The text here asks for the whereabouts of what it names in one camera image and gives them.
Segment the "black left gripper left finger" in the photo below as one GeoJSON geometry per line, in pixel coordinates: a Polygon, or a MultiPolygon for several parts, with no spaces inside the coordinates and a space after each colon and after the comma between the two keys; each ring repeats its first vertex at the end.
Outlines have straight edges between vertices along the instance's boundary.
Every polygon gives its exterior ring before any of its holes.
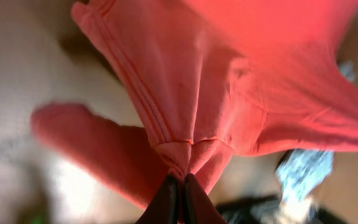
{"type": "Polygon", "coordinates": [[[168,175],[135,224],[177,224],[178,204],[177,179],[168,175]]]}

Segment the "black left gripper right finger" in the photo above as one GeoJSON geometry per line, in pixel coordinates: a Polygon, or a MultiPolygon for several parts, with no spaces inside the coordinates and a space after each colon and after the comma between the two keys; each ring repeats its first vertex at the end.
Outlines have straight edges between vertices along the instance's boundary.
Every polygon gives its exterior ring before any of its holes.
{"type": "Polygon", "coordinates": [[[183,215],[186,224],[226,224],[193,174],[185,177],[183,215]]]}

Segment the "red t-shirt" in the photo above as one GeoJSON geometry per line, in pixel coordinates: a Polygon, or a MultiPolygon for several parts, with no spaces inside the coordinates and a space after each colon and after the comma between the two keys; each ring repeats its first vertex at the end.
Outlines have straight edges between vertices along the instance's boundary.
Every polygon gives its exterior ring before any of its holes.
{"type": "Polygon", "coordinates": [[[142,127],[76,103],[32,114],[34,134],[146,207],[163,179],[205,191],[233,155],[358,152],[358,89],[336,51],[358,1],[92,0],[72,16],[124,84],[142,127]]]}

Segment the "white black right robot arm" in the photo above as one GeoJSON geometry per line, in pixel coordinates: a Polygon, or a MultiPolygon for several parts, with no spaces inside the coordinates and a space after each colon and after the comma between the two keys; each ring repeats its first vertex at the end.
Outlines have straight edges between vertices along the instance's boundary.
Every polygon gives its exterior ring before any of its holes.
{"type": "Polygon", "coordinates": [[[311,197],[300,202],[284,202],[275,195],[247,197],[216,209],[228,224],[347,224],[311,197]]]}

